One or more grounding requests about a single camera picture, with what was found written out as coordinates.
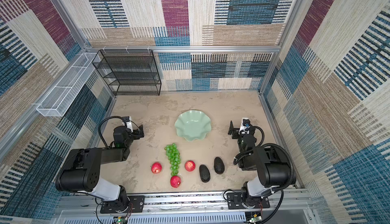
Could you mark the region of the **red fake apple front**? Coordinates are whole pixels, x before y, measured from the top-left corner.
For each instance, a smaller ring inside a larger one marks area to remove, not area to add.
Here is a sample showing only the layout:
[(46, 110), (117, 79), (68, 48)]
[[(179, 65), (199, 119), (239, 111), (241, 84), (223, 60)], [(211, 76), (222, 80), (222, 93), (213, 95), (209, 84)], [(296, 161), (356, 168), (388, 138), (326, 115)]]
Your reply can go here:
[(178, 188), (181, 185), (181, 178), (177, 175), (172, 176), (170, 179), (170, 185), (173, 188)]

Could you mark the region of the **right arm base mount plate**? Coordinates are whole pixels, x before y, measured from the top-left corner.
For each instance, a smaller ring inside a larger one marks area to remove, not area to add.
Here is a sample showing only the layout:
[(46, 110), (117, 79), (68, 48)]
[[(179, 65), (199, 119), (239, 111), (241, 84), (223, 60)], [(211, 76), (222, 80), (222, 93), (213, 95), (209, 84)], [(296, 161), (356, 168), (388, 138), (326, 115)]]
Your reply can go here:
[(270, 208), (269, 200), (261, 197), (251, 197), (231, 189), (223, 193), (229, 209), (261, 209)]

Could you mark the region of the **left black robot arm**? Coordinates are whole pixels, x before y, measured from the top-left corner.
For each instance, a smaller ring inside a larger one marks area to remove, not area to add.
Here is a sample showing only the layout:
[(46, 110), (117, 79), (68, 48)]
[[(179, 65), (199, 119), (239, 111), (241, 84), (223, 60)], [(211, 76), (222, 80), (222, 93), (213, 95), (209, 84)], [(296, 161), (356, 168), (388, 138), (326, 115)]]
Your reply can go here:
[(100, 177), (101, 165), (124, 162), (130, 155), (130, 146), (144, 137), (143, 125), (136, 130), (118, 126), (113, 132), (112, 148), (73, 149), (70, 151), (55, 181), (62, 192), (85, 193), (103, 201), (102, 213), (121, 213), (131, 203), (126, 189)]

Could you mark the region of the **dark fake avocado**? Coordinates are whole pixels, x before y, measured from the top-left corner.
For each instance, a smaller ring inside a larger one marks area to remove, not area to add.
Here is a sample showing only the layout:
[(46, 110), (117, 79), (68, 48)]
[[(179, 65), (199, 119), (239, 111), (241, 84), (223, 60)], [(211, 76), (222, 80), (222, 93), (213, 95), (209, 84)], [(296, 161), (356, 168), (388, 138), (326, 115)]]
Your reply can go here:
[(199, 167), (199, 172), (200, 172), (200, 178), (203, 183), (207, 183), (211, 179), (210, 171), (207, 168), (206, 165), (201, 165)]
[(220, 157), (214, 159), (214, 171), (219, 175), (223, 174), (225, 171), (224, 162)]

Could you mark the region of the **green fake grape bunch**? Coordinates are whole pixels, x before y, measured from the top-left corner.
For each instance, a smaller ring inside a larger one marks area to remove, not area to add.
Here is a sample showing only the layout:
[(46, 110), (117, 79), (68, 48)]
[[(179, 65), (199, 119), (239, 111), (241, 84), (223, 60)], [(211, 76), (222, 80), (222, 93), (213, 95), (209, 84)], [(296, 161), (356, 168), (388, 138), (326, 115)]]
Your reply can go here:
[(170, 162), (171, 176), (176, 176), (179, 173), (181, 164), (180, 152), (176, 143), (169, 144), (165, 147), (166, 156)]

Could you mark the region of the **red fake apple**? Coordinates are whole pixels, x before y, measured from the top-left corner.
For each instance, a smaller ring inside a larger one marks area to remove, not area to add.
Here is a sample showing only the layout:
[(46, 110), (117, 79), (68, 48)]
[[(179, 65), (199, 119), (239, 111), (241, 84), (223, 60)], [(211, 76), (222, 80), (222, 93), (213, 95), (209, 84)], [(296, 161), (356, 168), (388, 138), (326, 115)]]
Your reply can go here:
[(153, 174), (158, 174), (162, 171), (162, 165), (159, 162), (155, 162), (151, 166), (151, 172)]
[(170, 179), (170, 185), (173, 188), (178, 188), (181, 185), (181, 178), (177, 175), (172, 176)]
[(195, 170), (196, 164), (195, 164), (195, 162), (193, 162), (193, 161), (187, 161), (187, 162), (184, 164), (184, 167), (185, 167), (186, 171), (192, 172), (192, 171)]

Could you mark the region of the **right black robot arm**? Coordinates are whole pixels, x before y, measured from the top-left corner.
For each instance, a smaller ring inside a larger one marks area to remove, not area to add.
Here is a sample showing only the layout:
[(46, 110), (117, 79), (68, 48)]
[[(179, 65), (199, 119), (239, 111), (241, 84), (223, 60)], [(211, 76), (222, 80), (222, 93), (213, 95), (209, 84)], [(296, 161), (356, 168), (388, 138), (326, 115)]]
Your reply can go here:
[(259, 208), (269, 196), (296, 182), (291, 156), (283, 147), (265, 143), (264, 130), (252, 125), (248, 118), (243, 118), (238, 128), (230, 122), (228, 134), (237, 140), (239, 148), (233, 164), (243, 171), (257, 172), (240, 190), (244, 208)]

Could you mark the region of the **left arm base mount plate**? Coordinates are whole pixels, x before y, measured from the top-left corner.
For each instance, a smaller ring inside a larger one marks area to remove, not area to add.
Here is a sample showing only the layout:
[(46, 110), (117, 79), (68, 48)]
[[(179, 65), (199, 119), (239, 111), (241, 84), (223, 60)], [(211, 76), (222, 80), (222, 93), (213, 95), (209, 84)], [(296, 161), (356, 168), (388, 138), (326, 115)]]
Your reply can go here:
[(115, 213), (141, 213), (144, 208), (145, 196), (128, 196), (123, 203), (117, 201), (104, 201), (100, 214)]

